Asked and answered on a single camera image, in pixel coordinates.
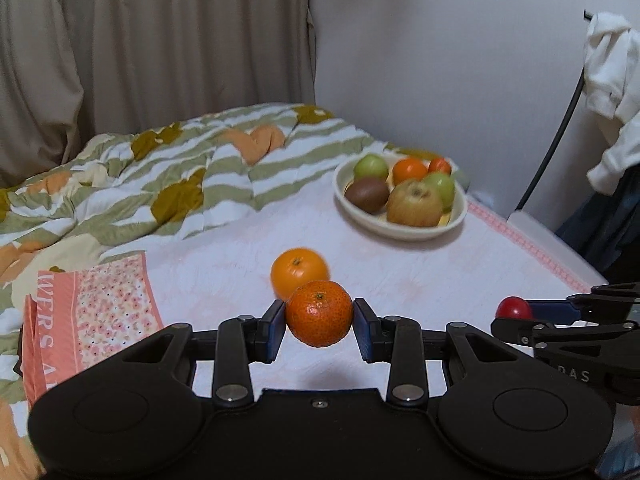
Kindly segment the red cherry tomato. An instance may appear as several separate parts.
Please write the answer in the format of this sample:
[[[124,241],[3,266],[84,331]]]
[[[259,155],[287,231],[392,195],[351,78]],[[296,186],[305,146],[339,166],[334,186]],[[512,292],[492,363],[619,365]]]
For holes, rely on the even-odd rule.
[[[496,318],[516,318],[517,320],[532,320],[533,309],[523,298],[509,296],[498,304]]]

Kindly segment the dark orange mandarin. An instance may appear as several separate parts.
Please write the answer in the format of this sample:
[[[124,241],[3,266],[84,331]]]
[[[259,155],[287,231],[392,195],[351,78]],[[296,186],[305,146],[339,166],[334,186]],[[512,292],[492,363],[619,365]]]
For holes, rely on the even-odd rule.
[[[326,348],[341,341],[352,327],[352,298],[335,282],[309,282],[288,300],[285,318],[296,339],[312,348]]]

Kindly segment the smooth orange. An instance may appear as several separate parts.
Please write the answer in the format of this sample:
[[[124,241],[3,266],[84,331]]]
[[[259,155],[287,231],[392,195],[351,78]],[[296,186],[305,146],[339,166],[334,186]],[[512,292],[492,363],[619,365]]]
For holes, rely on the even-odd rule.
[[[288,300],[300,286],[330,278],[329,266],[318,252],[297,247],[282,252],[273,261],[270,281],[274,294],[280,300]]]

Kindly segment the green apple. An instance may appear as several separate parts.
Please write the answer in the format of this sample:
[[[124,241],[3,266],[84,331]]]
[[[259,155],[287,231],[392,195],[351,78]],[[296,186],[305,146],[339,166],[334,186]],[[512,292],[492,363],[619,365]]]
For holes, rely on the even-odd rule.
[[[430,172],[422,181],[425,184],[431,185],[438,193],[442,200],[442,208],[444,208],[444,211],[450,210],[454,203],[454,196],[456,196],[456,185],[450,174],[434,171]]]
[[[387,162],[377,154],[367,154],[360,158],[354,167],[354,180],[363,178],[377,178],[385,181],[388,178]]]

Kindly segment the cream fruit bowl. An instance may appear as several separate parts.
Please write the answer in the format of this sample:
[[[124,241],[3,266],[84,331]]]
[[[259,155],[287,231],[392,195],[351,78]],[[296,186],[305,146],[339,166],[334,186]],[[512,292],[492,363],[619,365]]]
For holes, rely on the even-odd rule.
[[[384,183],[370,177],[358,183],[359,161],[355,156],[342,162],[332,182],[338,206],[358,226],[403,242],[432,240],[462,226],[469,201],[454,178],[409,178],[397,184],[390,174]]]

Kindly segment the brown kiwi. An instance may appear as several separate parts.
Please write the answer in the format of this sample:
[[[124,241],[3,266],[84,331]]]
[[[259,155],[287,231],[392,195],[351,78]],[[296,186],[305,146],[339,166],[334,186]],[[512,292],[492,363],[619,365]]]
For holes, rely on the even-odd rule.
[[[390,189],[377,177],[363,177],[352,182],[344,193],[346,200],[367,214],[377,214],[386,205]]]

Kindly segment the pink floral towel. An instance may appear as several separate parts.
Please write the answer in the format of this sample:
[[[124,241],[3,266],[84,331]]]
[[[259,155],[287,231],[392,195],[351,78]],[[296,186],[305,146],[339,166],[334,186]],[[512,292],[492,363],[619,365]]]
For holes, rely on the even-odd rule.
[[[27,403],[163,327],[142,254],[88,270],[39,272],[22,329]]]

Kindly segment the small orange mandarin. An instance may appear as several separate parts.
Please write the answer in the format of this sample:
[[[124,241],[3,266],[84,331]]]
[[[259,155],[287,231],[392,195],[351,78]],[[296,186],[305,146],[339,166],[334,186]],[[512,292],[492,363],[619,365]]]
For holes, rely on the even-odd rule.
[[[407,180],[422,180],[428,174],[428,168],[421,159],[405,157],[395,162],[392,168],[393,184],[400,185]]]

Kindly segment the small red orange fruit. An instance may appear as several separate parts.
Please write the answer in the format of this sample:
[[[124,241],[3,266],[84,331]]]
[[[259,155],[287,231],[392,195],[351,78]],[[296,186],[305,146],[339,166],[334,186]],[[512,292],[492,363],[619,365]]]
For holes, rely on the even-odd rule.
[[[441,172],[442,174],[451,174],[452,167],[446,158],[433,158],[428,164],[429,172]]]

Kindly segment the striped floral blanket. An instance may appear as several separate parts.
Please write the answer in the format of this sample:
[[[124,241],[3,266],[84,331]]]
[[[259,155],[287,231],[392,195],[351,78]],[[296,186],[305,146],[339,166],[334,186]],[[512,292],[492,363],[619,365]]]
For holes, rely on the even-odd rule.
[[[1,193],[1,316],[13,306],[13,281],[58,239],[47,229],[61,202],[80,190],[129,186],[150,193],[158,224],[237,202],[261,210],[319,179],[346,158],[390,144],[303,104],[266,104],[174,122],[137,134],[101,134],[66,164]],[[21,372],[23,318],[15,335],[1,327],[1,474],[35,479],[42,467],[26,434]]]

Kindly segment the white hanging cloth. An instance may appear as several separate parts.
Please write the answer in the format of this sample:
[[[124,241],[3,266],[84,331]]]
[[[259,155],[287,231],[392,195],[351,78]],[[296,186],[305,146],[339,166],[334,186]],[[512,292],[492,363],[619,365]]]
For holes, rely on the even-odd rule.
[[[626,170],[639,163],[639,31],[620,14],[593,15],[584,81],[586,107],[608,142],[587,179],[596,192],[611,195]]]

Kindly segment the beige curtain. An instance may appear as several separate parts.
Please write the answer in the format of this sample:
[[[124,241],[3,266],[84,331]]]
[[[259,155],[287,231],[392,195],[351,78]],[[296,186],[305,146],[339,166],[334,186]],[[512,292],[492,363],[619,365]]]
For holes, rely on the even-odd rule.
[[[1,182],[227,108],[314,100],[309,0],[1,0]]]

